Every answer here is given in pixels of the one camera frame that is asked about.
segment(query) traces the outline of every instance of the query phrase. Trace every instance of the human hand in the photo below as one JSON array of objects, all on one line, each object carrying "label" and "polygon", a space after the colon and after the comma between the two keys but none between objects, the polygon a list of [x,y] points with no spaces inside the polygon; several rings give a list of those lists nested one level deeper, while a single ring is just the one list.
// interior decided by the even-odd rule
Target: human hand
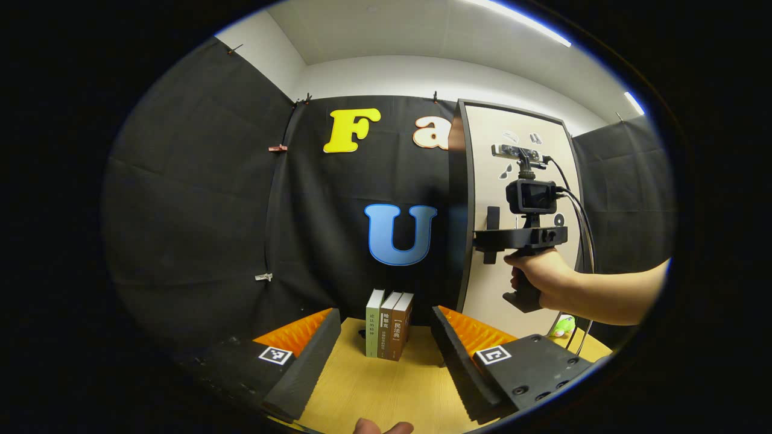
[{"label": "human hand", "polygon": [[[413,425],[408,422],[398,422],[384,434],[410,434],[413,432]],[[370,419],[359,418],[354,427],[354,434],[381,434],[381,429]]]},{"label": "human hand", "polygon": [[533,256],[504,256],[504,262],[512,266],[513,289],[517,289],[518,269],[539,290],[541,307],[566,310],[568,300],[576,293],[579,273],[572,270],[555,248]]}]

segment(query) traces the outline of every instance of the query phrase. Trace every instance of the brown book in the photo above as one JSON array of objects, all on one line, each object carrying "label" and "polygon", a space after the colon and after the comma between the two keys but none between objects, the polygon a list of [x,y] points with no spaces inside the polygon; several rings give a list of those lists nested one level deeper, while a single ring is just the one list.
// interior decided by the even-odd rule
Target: brown book
[{"label": "brown book", "polygon": [[388,351],[388,343],[391,340],[389,339],[389,332],[391,331],[391,310],[394,309],[394,305],[397,304],[397,301],[399,301],[401,295],[402,293],[391,293],[391,295],[389,295],[386,301],[381,305],[381,310],[379,312],[381,317],[379,318],[380,322],[378,323],[379,358],[387,358],[386,354]]},{"label": "brown book", "polygon": [[386,358],[399,360],[402,357],[402,349],[408,341],[410,330],[410,314],[413,311],[413,294],[403,293],[399,301],[391,310],[391,335],[386,348]]}]

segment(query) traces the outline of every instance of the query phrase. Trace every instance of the white sticker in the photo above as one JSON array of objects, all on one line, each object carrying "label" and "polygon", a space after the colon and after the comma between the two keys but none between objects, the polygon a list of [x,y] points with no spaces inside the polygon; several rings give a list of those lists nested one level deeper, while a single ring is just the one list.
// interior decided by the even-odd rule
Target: white sticker
[{"label": "white sticker", "polygon": [[278,348],[268,347],[266,348],[265,351],[262,352],[262,354],[258,358],[261,358],[264,361],[269,361],[271,363],[285,364],[286,361],[290,359],[291,354],[292,354],[292,351],[280,350]]},{"label": "white sticker", "polygon": [[501,133],[501,137],[510,139],[514,144],[518,144],[520,142],[520,137],[517,137],[517,134],[514,134],[512,131],[509,131],[509,130],[504,130],[504,132]]},{"label": "white sticker", "polygon": [[477,351],[477,354],[480,355],[484,364],[492,364],[512,357],[501,345]]}]

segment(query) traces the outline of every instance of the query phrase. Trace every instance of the white board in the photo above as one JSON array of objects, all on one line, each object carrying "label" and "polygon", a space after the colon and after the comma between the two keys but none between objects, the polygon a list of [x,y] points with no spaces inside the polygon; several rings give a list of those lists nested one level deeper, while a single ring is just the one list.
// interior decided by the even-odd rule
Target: white board
[{"label": "white board", "polygon": [[[506,201],[505,187],[517,180],[519,167],[515,160],[493,157],[492,144],[510,144],[534,149],[540,154],[552,156],[570,183],[571,191],[579,197],[579,180],[577,177],[574,154],[568,142],[568,137],[563,126],[548,120],[531,117],[526,114],[518,114],[505,110],[497,110],[486,107],[466,106],[469,119],[469,133],[472,138],[472,158],[474,163],[475,179],[475,213],[474,229],[486,228],[486,215],[488,206],[500,208],[500,228],[515,229],[516,219],[518,228],[523,227],[522,217],[510,212],[509,203]],[[514,133],[518,137],[518,143],[504,136],[505,131]],[[537,133],[541,144],[531,142],[530,134]],[[507,179],[499,179],[508,164],[512,164],[513,170]],[[546,170],[533,169],[538,181],[555,181],[563,185],[560,172],[550,163]],[[579,246],[579,226],[574,208],[567,198],[557,201],[557,212],[563,214],[565,226],[568,227],[568,242],[557,246],[557,251],[574,268]],[[554,225],[554,215],[542,215],[542,226]],[[469,271],[469,285],[466,290],[466,301],[463,313],[490,326],[498,328],[516,337],[529,334],[545,334],[549,331],[557,312],[541,309],[524,314],[514,306],[507,303],[501,295],[512,292],[510,279],[512,267],[504,263],[503,257],[514,252],[514,249],[498,253],[496,264],[483,264],[483,254],[472,251],[472,265]]]}]

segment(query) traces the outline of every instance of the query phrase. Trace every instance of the yellow letter f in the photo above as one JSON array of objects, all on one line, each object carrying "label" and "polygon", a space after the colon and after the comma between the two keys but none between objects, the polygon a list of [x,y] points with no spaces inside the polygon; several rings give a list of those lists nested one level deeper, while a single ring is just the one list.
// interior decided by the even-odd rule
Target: yellow letter f
[{"label": "yellow letter f", "polygon": [[[354,152],[357,150],[357,144],[351,141],[351,134],[357,133],[358,139],[367,137],[370,130],[370,123],[381,120],[381,112],[378,109],[353,109],[353,110],[335,110],[330,113],[333,117],[333,133],[330,136],[330,143],[324,145],[324,151],[331,152]],[[366,117],[354,122],[355,117]]]}]

